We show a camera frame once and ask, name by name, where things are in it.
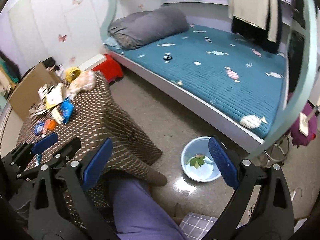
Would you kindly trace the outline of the orange snack wrapper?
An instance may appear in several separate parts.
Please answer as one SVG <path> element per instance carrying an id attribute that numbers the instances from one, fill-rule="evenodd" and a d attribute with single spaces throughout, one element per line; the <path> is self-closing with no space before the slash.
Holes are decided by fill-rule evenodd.
<path id="1" fill-rule="evenodd" d="M 57 122 L 54 119 L 47 119 L 44 122 L 42 134 L 47 134 L 49 131 L 53 131 L 57 126 Z"/>

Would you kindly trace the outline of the blue snack wrapper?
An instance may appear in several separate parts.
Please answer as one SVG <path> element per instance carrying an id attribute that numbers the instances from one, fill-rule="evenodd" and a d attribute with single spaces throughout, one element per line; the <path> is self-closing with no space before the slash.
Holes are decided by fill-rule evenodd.
<path id="1" fill-rule="evenodd" d="M 66 98 L 61 103 L 60 108 L 59 108 L 59 114 L 61 115 L 63 124 L 66 124 L 69 121 L 69 119 L 71 118 L 71 115 L 73 113 L 73 108 L 74 108 L 74 106 L 68 98 Z"/>

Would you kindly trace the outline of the brown cardboard box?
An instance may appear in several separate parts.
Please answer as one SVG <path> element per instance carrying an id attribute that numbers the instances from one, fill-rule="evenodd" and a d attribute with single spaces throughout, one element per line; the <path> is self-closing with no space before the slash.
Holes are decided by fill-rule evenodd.
<path id="1" fill-rule="evenodd" d="M 48 72 L 42 62 L 35 65 L 15 87 L 9 97 L 13 111 L 24 121 L 29 109 L 40 100 L 38 90 L 47 85 L 55 85 L 61 81 L 55 72 Z"/>

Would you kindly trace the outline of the purple trouser leg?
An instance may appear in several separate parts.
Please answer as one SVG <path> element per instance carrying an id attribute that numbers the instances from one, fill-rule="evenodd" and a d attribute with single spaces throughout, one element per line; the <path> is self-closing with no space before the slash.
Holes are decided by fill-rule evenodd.
<path id="1" fill-rule="evenodd" d="M 153 200 L 146 182 L 113 178 L 109 196 L 120 239 L 186 239 L 182 229 Z"/>

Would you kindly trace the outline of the translucent plastic bag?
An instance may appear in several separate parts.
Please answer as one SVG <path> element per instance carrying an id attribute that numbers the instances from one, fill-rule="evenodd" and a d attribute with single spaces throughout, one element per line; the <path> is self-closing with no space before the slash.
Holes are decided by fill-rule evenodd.
<path id="1" fill-rule="evenodd" d="M 95 73 L 91 70 L 86 70 L 71 82 L 68 90 L 71 94 L 78 94 L 83 91 L 92 90 L 95 85 Z"/>

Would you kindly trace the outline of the yellow crumpled bag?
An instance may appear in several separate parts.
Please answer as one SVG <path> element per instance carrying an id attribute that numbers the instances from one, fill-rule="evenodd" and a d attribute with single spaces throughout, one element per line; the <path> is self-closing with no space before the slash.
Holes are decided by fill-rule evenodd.
<path id="1" fill-rule="evenodd" d="M 81 70 L 78 67 L 69 67 L 65 70 L 66 80 L 71 83 L 75 80 L 80 74 Z"/>

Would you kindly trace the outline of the purple cushioned stool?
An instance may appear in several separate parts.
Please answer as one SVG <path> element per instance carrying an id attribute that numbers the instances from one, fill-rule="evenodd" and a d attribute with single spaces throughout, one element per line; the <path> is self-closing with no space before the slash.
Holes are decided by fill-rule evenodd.
<path id="1" fill-rule="evenodd" d="M 317 137 L 317 114 L 319 101 L 313 105 L 305 104 L 296 121 L 272 146 L 264 150 L 259 157 L 260 166 L 268 167 L 273 164 L 282 166 L 290 151 L 290 144 L 299 148 L 308 146 Z"/>

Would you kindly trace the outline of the green leaf in basin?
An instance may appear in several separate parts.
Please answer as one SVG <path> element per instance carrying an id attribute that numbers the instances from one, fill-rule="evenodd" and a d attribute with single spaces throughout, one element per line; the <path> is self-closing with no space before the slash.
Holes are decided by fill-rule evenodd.
<path id="1" fill-rule="evenodd" d="M 196 154 L 195 156 L 191 157 L 187 161 L 187 165 L 189 165 L 190 167 L 194 167 L 195 169 L 202 167 L 202 165 L 204 164 L 205 164 L 205 156 L 202 154 Z"/>

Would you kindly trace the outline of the red and white box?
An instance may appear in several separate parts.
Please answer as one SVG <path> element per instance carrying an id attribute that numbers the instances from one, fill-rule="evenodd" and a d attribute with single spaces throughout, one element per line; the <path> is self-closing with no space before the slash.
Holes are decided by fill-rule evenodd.
<path id="1" fill-rule="evenodd" d="M 108 54 L 97 54 L 79 66 L 81 71 L 100 71 L 108 83 L 120 80 L 124 74 L 120 64 Z"/>

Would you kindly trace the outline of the blue plastic basin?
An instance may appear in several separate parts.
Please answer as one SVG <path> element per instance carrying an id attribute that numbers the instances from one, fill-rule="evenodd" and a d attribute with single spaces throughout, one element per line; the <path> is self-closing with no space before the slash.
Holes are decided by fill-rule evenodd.
<path id="1" fill-rule="evenodd" d="M 198 137 L 190 141 L 181 153 L 184 174 L 198 183 L 207 183 L 221 177 L 221 173 L 209 152 L 210 137 Z"/>

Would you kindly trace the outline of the grey folded duvet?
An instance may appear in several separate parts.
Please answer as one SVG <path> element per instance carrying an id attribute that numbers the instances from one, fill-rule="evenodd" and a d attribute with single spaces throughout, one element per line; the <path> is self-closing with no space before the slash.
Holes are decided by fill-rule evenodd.
<path id="1" fill-rule="evenodd" d="M 120 18 L 108 33 L 126 50 L 138 49 L 162 38 L 189 30 L 187 18 L 177 7 L 161 7 Z"/>

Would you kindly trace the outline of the teal candy-print mattress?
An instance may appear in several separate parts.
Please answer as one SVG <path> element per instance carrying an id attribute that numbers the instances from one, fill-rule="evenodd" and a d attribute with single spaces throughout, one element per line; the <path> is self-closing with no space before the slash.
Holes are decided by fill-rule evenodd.
<path id="1" fill-rule="evenodd" d="M 118 53 L 209 103 L 258 137 L 269 133 L 283 97 L 283 53 L 268 53 L 240 35 L 201 25 Z"/>

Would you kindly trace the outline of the hanging beige black clothes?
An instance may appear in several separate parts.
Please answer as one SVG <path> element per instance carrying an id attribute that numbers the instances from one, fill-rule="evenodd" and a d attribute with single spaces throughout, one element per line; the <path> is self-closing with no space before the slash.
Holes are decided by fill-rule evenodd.
<path id="1" fill-rule="evenodd" d="M 228 0 L 232 33 L 251 40 L 263 50 L 278 52 L 282 35 L 279 0 Z"/>

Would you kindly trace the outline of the white bed frame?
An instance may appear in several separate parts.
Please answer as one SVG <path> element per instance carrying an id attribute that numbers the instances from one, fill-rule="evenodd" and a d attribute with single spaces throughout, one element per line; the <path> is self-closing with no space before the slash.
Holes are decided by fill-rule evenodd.
<path id="1" fill-rule="evenodd" d="M 214 106 L 196 97 L 185 89 L 165 80 L 163 77 L 151 72 L 140 64 L 127 59 L 114 51 L 110 54 L 119 63 L 124 65 L 144 80 L 157 87 L 165 94 L 187 107 L 204 121 L 229 137 L 241 148 L 249 153 L 251 158 L 261 154 L 280 138 L 299 117 L 300 112 L 308 101 L 316 77 L 317 65 L 317 18 L 314 0 L 303 0 L 305 29 L 301 33 L 305 37 L 302 65 L 299 79 L 293 96 L 288 98 L 289 85 L 284 85 L 284 98 L 280 111 L 265 139 L 240 126 L 230 117 L 219 111 Z"/>

